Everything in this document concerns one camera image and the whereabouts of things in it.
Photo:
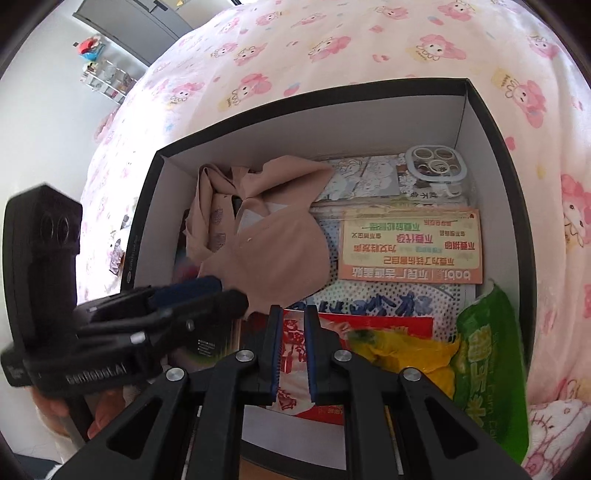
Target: white wall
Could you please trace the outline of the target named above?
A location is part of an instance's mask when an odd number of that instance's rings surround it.
[[[93,31],[74,19],[81,0],[65,0],[27,39],[0,79],[0,228],[14,194],[47,182],[79,199],[96,149],[93,134],[116,106],[79,82],[85,60],[72,46]],[[122,68],[145,71],[118,47],[105,51]],[[11,341],[0,276],[0,348]],[[11,388],[0,372],[0,430],[16,452],[57,458],[29,394]]]

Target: gray cabinet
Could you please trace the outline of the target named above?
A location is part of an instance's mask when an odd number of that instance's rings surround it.
[[[74,17],[95,28],[146,65],[192,27],[158,0],[84,0]]]

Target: red packaging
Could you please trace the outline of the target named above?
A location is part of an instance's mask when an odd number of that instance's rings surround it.
[[[248,323],[260,325],[259,322],[264,321],[264,316],[261,317],[255,314]],[[323,328],[339,334],[343,348],[349,347],[346,339],[353,330],[395,329],[422,338],[431,338],[433,335],[432,317],[373,317],[334,313],[319,313],[319,317]],[[279,391],[277,401],[267,408],[302,419],[342,425],[342,406],[316,407],[311,402],[304,343],[304,312],[285,310],[283,325]]]

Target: cardboard box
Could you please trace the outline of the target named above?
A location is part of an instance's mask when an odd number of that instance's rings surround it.
[[[528,362],[536,298],[530,223],[503,137],[467,79],[388,80],[305,93],[242,112],[159,150],[131,227],[122,290],[170,283],[183,212],[203,164],[260,169],[286,154],[384,155],[419,144],[447,145],[464,158],[480,210],[484,276],[518,312]],[[345,468],[339,426],[253,407],[245,412],[243,439],[250,456],[258,457],[255,463],[280,465],[287,475],[295,476],[302,462],[315,464],[324,478],[334,472],[323,468]]]

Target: camera lens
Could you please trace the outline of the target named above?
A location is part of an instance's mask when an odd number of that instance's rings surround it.
[[[70,223],[66,217],[61,217],[57,222],[57,242],[63,245],[68,240],[68,234],[70,233]]]
[[[41,240],[48,242],[53,237],[53,220],[48,213],[43,214],[41,218]]]

